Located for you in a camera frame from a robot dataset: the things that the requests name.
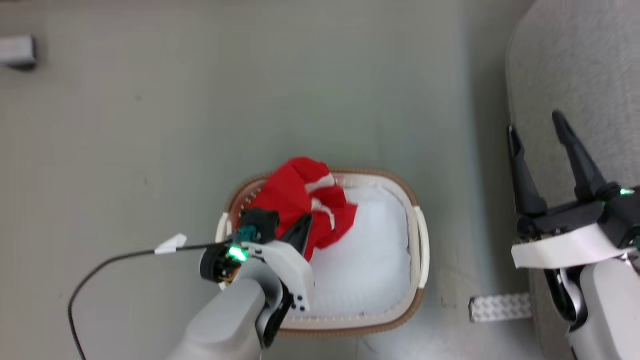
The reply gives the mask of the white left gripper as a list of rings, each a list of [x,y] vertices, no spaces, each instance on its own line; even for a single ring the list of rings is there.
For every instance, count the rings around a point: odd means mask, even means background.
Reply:
[[[199,262],[199,275],[226,287],[241,280],[253,280],[262,287],[270,307],[291,300],[293,310],[310,311],[314,307],[316,285],[313,269],[304,257],[313,214],[300,216],[279,241],[274,241],[279,224],[280,216],[275,210],[242,210],[242,243],[210,246]]]

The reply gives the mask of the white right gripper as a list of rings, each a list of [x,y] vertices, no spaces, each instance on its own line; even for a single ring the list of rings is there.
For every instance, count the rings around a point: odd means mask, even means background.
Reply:
[[[560,111],[551,114],[558,141],[565,147],[574,176],[574,194],[580,202],[592,202],[607,182],[590,153]],[[510,173],[515,210],[519,215],[546,214],[547,202],[525,160],[525,148],[515,126],[508,127]],[[510,251],[517,269],[562,269],[596,264],[636,250],[633,244],[617,247],[598,224],[602,202],[569,203],[539,218],[521,218],[525,239]]]

